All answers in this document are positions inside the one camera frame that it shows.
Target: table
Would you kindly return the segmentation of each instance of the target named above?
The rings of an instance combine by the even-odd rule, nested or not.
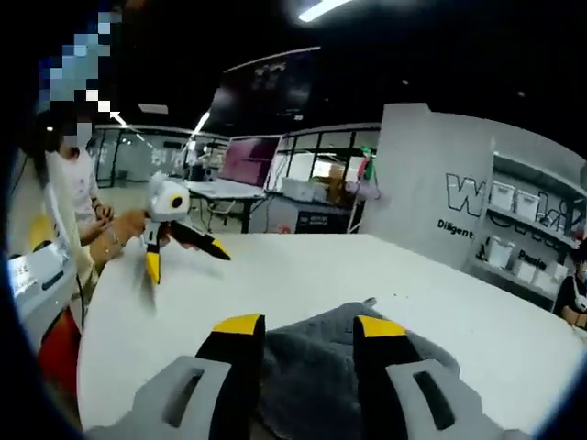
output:
[[[375,237],[218,238],[232,261],[172,242],[161,250],[156,288],[138,240],[106,265],[79,355],[84,429],[115,423],[142,384],[178,356],[194,355],[228,316],[263,313],[273,329],[369,297],[381,314],[452,354],[485,413],[504,428],[535,432],[581,365],[583,343],[557,316]]]
[[[240,216],[240,232],[247,234],[249,232],[250,211],[254,203],[264,198],[263,192],[257,189],[251,191],[230,191],[222,187],[219,191],[201,191],[197,185],[201,182],[186,181],[184,184],[190,192],[190,198],[205,199],[207,202],[241,202],[243,204],[242,214]]]

